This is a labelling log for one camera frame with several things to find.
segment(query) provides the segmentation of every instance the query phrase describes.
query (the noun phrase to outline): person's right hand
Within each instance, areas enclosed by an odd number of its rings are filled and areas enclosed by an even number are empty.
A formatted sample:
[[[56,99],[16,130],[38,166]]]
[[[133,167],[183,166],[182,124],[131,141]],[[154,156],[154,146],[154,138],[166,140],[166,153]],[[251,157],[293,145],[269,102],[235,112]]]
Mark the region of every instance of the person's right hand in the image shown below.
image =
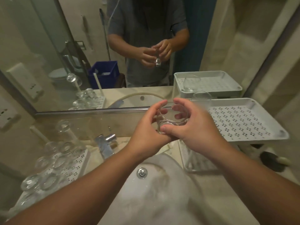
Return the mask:
[[[174,98],[174,102],[188,110],[190,119],[183,126],[163,125],[162,132],[182,139],[186,146],[206,157],[228,144],[205,109],[183,98]]]
[[[137,48],[137,57],[136,59],[142,63],[143,66],[148,68],[155,67],[155,60],[156,60],[156,50],[153,48],[147,47],[138,47]]]

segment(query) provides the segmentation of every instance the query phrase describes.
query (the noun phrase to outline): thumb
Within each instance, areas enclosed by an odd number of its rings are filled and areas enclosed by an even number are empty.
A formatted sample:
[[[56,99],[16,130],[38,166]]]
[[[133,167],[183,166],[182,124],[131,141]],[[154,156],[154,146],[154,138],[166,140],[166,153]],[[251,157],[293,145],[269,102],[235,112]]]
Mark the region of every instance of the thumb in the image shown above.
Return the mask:
[[[161,126],[160,130],[166,134],[176,136],[177,138],[182,138],[182,126],[163,125]]]

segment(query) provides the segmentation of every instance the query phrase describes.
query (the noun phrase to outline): gray t-shirt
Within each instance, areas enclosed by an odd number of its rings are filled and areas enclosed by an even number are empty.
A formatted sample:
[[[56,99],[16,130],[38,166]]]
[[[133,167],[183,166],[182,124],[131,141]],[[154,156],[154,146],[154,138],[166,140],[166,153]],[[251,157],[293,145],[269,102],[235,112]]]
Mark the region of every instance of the gray t-shirt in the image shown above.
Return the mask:
[[[187,28],[182,0],[110,0],[107,10],[112,15],[108,34],[122,36],[135,47],[152,47]],[[170,62],[149,69],[127,58],[126,65],[128,82],[149,85],[166,77]]]

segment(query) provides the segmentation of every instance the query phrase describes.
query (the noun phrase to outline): chrome faucet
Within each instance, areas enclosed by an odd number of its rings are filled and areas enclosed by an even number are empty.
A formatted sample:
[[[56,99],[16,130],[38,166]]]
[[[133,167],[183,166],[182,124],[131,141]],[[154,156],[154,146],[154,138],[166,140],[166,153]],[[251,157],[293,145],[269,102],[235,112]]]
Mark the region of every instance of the chrome faucet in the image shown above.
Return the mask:
[[[108,136],[104,136],[103,134],[95,138],[95,142],[98,144],[99,150],[103,159],[107,159],[108,157],[114,154],[111,143],[115,142],[117,137],[115,134],[110,134]]]

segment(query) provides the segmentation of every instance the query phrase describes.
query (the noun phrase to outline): blue plastic crate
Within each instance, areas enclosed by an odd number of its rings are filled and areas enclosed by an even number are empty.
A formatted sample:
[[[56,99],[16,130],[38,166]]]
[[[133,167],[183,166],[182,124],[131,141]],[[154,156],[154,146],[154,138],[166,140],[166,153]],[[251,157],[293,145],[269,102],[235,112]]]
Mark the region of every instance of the blue plastic crate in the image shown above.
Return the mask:
[[[97,61],[88,71],[88,80],[92,89],[99,89],[94,78],[94,73],[97,74],[100,85],[103,89],[114,88],[120,75],[117,61]]]

